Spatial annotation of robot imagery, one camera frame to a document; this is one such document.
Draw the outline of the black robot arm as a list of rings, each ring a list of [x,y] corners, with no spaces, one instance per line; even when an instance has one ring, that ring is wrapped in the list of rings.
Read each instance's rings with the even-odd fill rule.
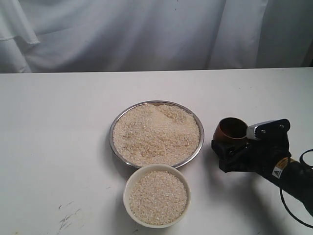
[[[227,172],[255,172],[304,204],[313,206],[313,169],[292,159],[287,119],[248,126],[244,121],[222,119],[213,135],[211,148],[219,168]]]

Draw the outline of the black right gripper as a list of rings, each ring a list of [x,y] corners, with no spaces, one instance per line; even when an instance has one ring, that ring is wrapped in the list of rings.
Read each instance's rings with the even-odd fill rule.
[[[269,120],[251,125],[246,130],[246,144],[234,145],[217,140],[211,148],[223,172],[253,171],[263,177],[280,177],[291,156],[289,140],[282,137],[290,130],[287,119]]]

